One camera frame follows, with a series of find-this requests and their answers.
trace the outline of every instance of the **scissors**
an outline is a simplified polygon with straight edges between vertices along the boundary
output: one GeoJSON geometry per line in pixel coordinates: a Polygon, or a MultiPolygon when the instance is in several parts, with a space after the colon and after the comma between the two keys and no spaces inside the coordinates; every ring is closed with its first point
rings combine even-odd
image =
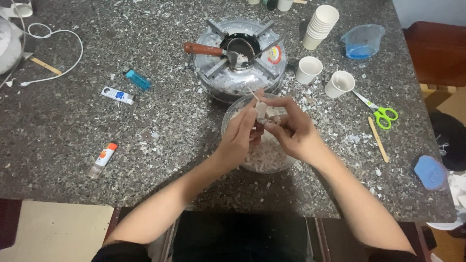
{"type": "Polygon", "coordinates": [[[380,126],[380,128],[390,129],[391,128],[391,122],[398,119],[398,113],[395,110],[393,110],[392,108],[385,108],[385,107],[378,106],[378,105],[374,104],[373,102],[367,100],[365,97],[363,97],[359,93],[355,92],[354,90],[353,90],[353,93],[355,95],[357,95],[357,97],[359,97],[359,99],[361,99],[367,106],[369,106],[370,109],[372,110],[372,112],[374,112],[374,116],[376,117],[376,123],[377,123],[378,126],[380,126]],[[389,112],[393,113],[395,115],[395,117],[391,118],[391,117],[387,116],[386,111],[389,111],[389,112]],[[380,123],[381,118],[383,120],[385,120],[388,123],[388,125],[382,125],[380,123]]]}

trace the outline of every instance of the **hand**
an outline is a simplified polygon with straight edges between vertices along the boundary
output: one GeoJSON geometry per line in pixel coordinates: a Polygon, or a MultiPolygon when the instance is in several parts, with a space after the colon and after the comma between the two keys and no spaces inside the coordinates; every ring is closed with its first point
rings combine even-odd
{"type": "Polygon", "coordinates": [[[322,161],[328,148],[322,141],[311,118],[304,113],[292,97],[260,98],[268,106],[284,107],[287,115],[280,115],[280,125],[266,123],[265,130],[274,135],[285,153],[313,166],[322,161]]]}
{"type": "MultiPolygon", "coordinates": [[[[255,94],[257,97],[262,97],[264,90],[260,89],[255,94]]],[[[212,156],[217,157],[216,162],[221,165],[221,169],[224,169],[225,172],[245,162],[250,144],[258,145],[260,143],[260,137],[264,134],[264,126],[256,121],[256,103],[257,99],[253,98],[237,116],[228,122],[222,141],[212,154],[212,156]]]]}

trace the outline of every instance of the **granite countertop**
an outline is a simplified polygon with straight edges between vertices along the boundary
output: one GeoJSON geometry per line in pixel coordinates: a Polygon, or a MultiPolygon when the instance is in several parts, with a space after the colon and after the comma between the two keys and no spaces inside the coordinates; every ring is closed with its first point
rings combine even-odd
{"type": "MultiPolygon", "coordinates": [[[[6,0],[0,4],[9,6],[6,0]]],[[[373,188],[399,221],[455,220],[449,190],[427,191],[413,173],[419,156],[438,157],[438,150],[391,1],[312,1],[294,4],[288,12],[271,12],[245,0],[36,4],[26,24],[75,31],[82,37],[84,55],[67,75],[27,87],[19,83],[52,73],[23,62],[14,73],[14,86],[0,90],[0,198],[128,207],[189,171],[215,150],[228,105],[198,92],[195,74],[184,69],[188,57],[181,51],[182,43],[200,36],[207,28],[206,18],[262,24],[272,19],[273,30],[284,37],[291,65],[308,55],[324,64],[316,89],[296,82],[295,73],[288,70],[281,92],[292,95],[317,120],[325,141],[361,183],[373,188]],[[324,3],[340,11],[340,20],[317,50],[306,50],[301,44],[303,30],[324,3]],[[341,36],[369,23],[385,27],[379,53],[362,61],[343,57],[341,36]],[[148,76],[151,89],[142,93],[130,84],[119,72],[124,65],[148,76]],[[383,162],[372,137],[367,123],[370,109],[351,93],[338,99],[325,95],[325,79],[337,67],[354,75],[362,95],[398,111],[399,119],[390,130],[378,129],[390,163],[383,162]],[[106,85],[134,94],[136,102],[118,106],[100,95],[106,85]],[[308,88],[315,99],[312,106],[302,100],[308,88]],[[159,137],[153,138],[151,132],[159,137]],[[90,179],[90,166],[111,140],[120,147],[101,177],[90,179]]],[[[45,33],[39,27],[32,31],[45,33]]],[[[37,58],[58,68],[68,69],[79,55],[79,43],[70,33],[28,40],[37,58]]],[[[308,165],[299,162],[270,175],[238,169],[212,184],[189,208],[339,217],[326,188],[308,165]]]]}

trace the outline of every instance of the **blue lighter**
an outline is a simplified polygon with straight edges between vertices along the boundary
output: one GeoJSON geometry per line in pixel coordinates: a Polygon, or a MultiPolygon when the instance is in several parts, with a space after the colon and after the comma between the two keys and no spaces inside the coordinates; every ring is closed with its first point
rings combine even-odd
{"type": "Polygon", "coordinates": [[[147,91],[151,87],[151,83],[147,79],[145,79],[129,67],[123,68],[123,75],[129,78],[131,82],[133,82],[135,85],[137,85],[144,91],[147,91]]]}

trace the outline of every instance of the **white wall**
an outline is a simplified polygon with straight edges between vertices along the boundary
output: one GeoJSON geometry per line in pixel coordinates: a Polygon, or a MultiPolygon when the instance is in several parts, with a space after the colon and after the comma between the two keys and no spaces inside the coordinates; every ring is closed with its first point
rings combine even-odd
{"type": "Polygon", "coordinates": [[[393,4],[403,28],[416,21],[466,26],[466,0],[393,0],[393,4]]]}

